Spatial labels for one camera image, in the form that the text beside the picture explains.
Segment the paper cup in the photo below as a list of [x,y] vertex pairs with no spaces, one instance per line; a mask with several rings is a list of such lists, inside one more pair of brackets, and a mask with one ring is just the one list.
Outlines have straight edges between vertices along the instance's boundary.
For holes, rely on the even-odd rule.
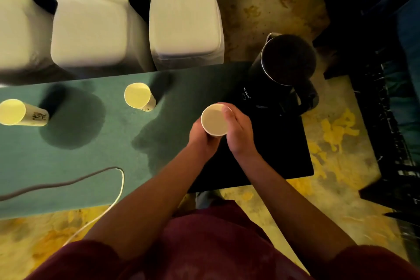
[[129,106],[146,112],[152,111],[156,106],[152,92],[144,83],[133,83],[126,87],[124,99]]
[[43,108],[14,98],[0,103],[0,123],[3,125],[44,126],[50,115]]
[[223,117],[224,104],[216,103],[206,107],[201,114],[203,129],[213,137],[221,137],[228,133],[228,123]]

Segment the right hand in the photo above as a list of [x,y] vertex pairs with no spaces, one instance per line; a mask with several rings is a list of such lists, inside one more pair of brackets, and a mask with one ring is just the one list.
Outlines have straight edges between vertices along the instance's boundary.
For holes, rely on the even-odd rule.
[[238,158],[258,155],[254,144],[254,133],[251,120],[236,106],[230,103],[221,103],[223,116],[228,123],[227,140],[229,149]]

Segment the kettle lid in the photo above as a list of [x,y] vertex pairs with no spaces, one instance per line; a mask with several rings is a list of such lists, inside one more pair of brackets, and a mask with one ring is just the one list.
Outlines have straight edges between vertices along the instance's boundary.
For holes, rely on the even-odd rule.
[[269,40],[261,52],[261,65],[272,80],[293,86],[315,72],[316,54],[310,44],[296,35],[279,35]]

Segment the maroon shirt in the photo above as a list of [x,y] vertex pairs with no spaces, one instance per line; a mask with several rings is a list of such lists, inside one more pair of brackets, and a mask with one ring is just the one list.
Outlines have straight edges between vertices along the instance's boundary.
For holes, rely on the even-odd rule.
[[[408,262],[376,246],[354,246],[326,267],[325,279],[420,280]],[[234,201],[172,219],[144,257],[122,261],[92,240],[71,243],[27,280],[313,279],[276,250]]]

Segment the white cable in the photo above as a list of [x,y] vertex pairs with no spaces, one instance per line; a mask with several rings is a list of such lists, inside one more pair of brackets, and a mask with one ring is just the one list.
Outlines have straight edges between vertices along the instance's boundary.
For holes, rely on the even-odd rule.
[[76,235],[78,235],[82,230],[84,230],[87,226],[93,224],[94,222],[96,222],[97,220],[101,219],[108,211],[111,210],[112,207],[114,207],[114,205],[118,202],[118,200],[120,199],[122,193],[123,193],[123,189],[124,189],[124,171],[120,168],[116,168],[117,170],[119,170],[121,172],[122,175],[122,181],[121,181],[121,190],[120,193],[118,194],[117,198],[115,199],[115,201],[112,203],[111,206],[108,207],[107,210],[105,210],[102,214],[100,214],[98,217],[96,217],[95,219],[91,220],[89,223],[87,223],[86,225],[84,225],[82,228],[80,228],[79,230],[76,231],[76,233],[74,235],[72,235],[67,241],[66,243],[63,245],[63,247],[65,245],[67,245],[71,240],[73,240],[74,237],[76,237]]

